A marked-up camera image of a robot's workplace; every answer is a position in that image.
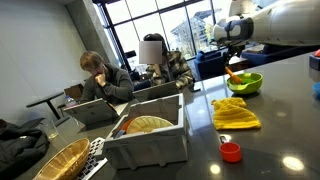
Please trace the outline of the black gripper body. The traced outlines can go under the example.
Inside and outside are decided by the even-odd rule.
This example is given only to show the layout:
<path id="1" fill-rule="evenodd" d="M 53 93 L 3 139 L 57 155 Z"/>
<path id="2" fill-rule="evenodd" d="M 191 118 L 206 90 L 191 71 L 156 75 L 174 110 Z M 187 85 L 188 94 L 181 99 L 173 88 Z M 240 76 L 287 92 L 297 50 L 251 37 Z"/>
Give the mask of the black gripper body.
<path id="1" fill-rule="evenodd" d="M 239 57 L 242 51 L 245 49 L 245 44 L 242 42 L 235 43 L 235 44 L 228 44 L 226 46 L 227 51 L 223 53 L 224 63 L 228 64 L 230 59 L 233 56 Z"/>

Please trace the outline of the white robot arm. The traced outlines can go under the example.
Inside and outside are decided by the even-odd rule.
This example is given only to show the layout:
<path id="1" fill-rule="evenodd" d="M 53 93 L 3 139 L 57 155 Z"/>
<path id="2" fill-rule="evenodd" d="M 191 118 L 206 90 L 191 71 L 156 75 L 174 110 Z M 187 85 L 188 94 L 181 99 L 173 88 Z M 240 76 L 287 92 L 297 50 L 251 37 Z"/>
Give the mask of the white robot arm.
<path id="1" fill-rule="evenodd" d="M 231 0 L 228 16 L 213 26 L 215 43 L 319 49 L 320 0 L 277 0 L 260 10 L 257 7 L 252 0 Z"/>

